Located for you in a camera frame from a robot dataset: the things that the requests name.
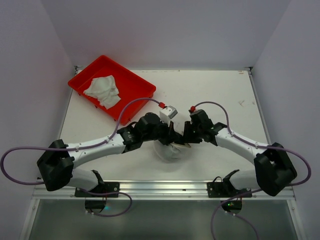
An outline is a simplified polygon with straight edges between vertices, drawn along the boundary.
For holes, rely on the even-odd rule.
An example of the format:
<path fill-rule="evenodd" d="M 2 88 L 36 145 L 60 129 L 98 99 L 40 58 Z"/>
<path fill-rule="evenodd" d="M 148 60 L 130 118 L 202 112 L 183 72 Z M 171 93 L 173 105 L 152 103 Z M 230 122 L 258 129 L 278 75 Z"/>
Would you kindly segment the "pale green bra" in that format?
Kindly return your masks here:
<path fill-rule="evenodd" d="M 113 75 L 93 78 L 90 86 L 84 90 L 86 96 L 98 100 L 99 105 L 106 109 L 114 107 L 121 100 L 119 93 Z"/>

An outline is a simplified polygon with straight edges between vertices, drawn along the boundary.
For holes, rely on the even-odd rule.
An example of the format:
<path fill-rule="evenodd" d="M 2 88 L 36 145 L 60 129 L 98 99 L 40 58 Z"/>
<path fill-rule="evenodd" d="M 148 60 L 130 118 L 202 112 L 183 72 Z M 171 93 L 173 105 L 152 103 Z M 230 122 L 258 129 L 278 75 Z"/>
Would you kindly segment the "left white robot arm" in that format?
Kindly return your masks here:
<path fill-rule="evenodd" d="M 168 146 L 182 143 L 183 136 L 175 131 L 173 121 L 165 123 L 158 115 L 148 112 L 110 136 L 73 144 L 56 140 L 38 159 L 37 166 L 49 192 L 69 186 L 103 193 L 105 186 L 99 172 L 83 170 L 80 166 L 102 157 L 137 150 L 149 141 Z"/>

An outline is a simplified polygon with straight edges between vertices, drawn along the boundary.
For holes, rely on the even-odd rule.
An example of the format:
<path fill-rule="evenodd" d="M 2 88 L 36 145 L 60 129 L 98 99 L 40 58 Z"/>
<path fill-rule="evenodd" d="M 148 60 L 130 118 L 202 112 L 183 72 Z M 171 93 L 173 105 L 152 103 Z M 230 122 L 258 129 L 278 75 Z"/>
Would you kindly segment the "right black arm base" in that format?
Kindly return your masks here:
<path fill-rule="evenodd" d="M 206 190 L 209 198 L 231 198 L 239 194 L 245 194 L 222 205 L 222 209 L 230 214 L 240 213 L 243 207 L 243 198 L 252 197 L 252 194 L 249 193 L 251 189 L 235 189 L 232 186 L 230 178 L 239 171 L 239 169 L 236 169 L 226 175 L 224 178 L 217 176 L 212 181 L 206 183 Z"/>

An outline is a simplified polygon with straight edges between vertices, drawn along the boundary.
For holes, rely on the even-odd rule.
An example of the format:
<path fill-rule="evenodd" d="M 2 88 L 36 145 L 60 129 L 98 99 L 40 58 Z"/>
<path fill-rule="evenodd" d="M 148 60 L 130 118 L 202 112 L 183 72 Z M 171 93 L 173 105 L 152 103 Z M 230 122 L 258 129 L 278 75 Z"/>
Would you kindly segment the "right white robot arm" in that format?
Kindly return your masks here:
<path fill-rule="evenodd" d="M 261 189 L 274 197 L 297 177 L 281 144 L 267 145 L 243 136 L 236 137 L 226 124 L 213 123 L 202 109 L 190 110 L 190 120 L 184 124 L 183 140 L 188 144 L 206 142 L 227 149 L 254 166 L 253 170 L 233 170 L 222 181 L 214 183 L 213 190 L 221 196 L 248 196 L 250 189 Z"/>

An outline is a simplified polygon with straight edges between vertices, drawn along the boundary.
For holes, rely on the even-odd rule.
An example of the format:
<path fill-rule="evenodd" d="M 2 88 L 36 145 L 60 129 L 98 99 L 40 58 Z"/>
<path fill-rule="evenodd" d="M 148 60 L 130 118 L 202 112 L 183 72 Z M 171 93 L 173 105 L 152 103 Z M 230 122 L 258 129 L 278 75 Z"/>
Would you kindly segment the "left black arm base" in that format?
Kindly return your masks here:
<path fill-rule="evenodd" d="M 117 217 L 125 213 L 127 209 L 117 214 L 102 214 L 102 211 L 107 206 L 107 198 L 117 198 L 119 196 L 120 183 L 116 181 L 103 181 L 96 170 L 92 170 L 91 173 L 96 183 L 95 187 L 89 190 L 76 188 L 74 196 L 77 198 L 102 198 L 102 200 L 85 200 L 85 210 L 92 215 L 106 218 Z"/>

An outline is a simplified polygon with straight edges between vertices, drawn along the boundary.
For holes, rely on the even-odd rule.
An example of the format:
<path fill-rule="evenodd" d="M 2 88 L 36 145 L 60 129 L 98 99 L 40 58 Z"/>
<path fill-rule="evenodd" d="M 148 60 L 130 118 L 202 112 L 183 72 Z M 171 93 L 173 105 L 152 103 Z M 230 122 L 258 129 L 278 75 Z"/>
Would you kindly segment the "aluminium mounting rail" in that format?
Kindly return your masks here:
<path fill-rule="evenodd" d="M 212 195 L 212 182 L 209 180 L 116 180 L 108 183 L 110 192 L 123 192 L 139 200 L 207 200 L 222 199 L 221 195 Z M 33 199 L 67 200 L 85 198 L 83 192 L 74 187 L 63 187 L 56 191 L 47 191 L 42 185 L 36 186 Z"/>

